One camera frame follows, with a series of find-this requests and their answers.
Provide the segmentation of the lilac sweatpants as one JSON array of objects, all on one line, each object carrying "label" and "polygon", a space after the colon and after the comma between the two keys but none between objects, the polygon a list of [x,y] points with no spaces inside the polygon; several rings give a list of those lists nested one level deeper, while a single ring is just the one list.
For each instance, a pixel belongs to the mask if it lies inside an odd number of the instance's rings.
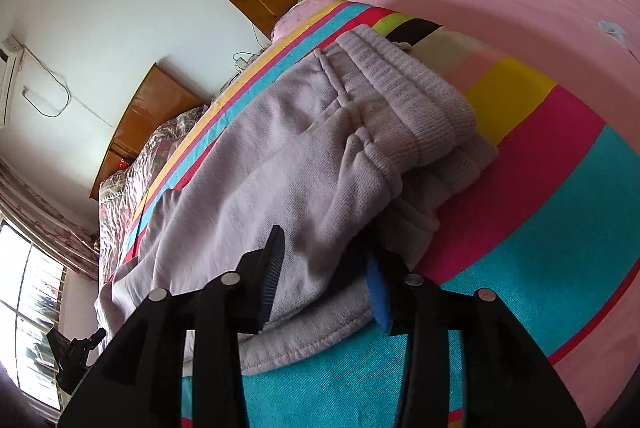
[{"label": "lilac sweatpants", "polygon": [[137,258],[96,300],[109,335],[155,288],[198,290],[285,233],[270,321],[240,339],[244,374],[314,356],[370,321],[357,239],[415,266],[437,209],[497,157],[463,95],[368,26],[314,50],[221,133],[155,206]]}]

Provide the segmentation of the barred window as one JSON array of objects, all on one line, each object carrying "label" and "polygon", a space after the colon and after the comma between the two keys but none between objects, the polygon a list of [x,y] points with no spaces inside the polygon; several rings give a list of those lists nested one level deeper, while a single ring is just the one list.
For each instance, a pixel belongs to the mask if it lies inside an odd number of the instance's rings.
[{"label": "barred window", "polygon": [[1,364],[21,391],[57,411],[58,372],[47,333],[58,327],[65,267],[1,222]]}]

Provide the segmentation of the pink floral curtain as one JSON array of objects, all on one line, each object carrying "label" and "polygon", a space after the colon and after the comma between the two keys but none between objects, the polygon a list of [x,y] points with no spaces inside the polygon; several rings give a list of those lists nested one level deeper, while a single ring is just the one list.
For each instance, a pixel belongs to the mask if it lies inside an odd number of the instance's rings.
[{"label": "pink floral curtain", "polygon": [[67,269],[93,281],[99,279],[99,252],[94,249],[89,232],[67,220],[4,161],[1,161],[0,183],[1,214],[5,218]]}]

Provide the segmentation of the rainbow striped blanket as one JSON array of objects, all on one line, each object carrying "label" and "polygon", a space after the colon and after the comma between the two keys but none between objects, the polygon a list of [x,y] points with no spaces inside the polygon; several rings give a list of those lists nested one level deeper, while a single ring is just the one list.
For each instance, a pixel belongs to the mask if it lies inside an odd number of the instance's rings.
[{"label": "rainbow striped blanket", "polygon": [[122,263],[152,213],[192,179],[232,120],[280,73],[358,24],[409,41],[469,97],[498,159],[438,211],[421,272],[490,287],[547,354],[589,426],[610,422],[639,365],[639,157],[592,109],[517,59],[427,20],[334,2],[282,36],[209,108],[122,227]]}]

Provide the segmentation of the floral pink quilt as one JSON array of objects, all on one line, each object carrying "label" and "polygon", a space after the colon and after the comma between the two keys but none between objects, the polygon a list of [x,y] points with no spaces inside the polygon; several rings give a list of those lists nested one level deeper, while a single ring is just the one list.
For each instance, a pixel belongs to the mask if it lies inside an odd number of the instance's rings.
[{"label": "floral pink quilt", "polygon": [[180,143],[203,117],[207,104],[186,110],[159,125],[128,168],[119,169],[99,189],[99,285],[115,273],[124,256],[124,243],[134,211]]}]

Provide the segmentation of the left wooden headboard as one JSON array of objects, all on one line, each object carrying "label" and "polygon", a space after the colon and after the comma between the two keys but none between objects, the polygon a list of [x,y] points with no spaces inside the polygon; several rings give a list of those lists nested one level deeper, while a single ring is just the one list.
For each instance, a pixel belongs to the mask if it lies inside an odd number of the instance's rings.
[{"label": "left wooden headboard", "polygon": [[201,96],[154,64],[115,127],[94,179],[90,198],[97,200],[101,183],[137,159],[146,141],[160,125],[204,102]]}]

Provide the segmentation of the white air conditioner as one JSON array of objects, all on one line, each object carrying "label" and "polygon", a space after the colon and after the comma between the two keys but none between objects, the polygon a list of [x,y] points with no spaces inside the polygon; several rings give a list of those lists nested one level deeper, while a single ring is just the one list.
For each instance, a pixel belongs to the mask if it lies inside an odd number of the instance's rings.
[{"label": "white air conditioner", "polygon": [[24,46],[14,36],[8,36],[1,42],[0,128],[4,128],[10,119],[12,93],[23,54]]}]

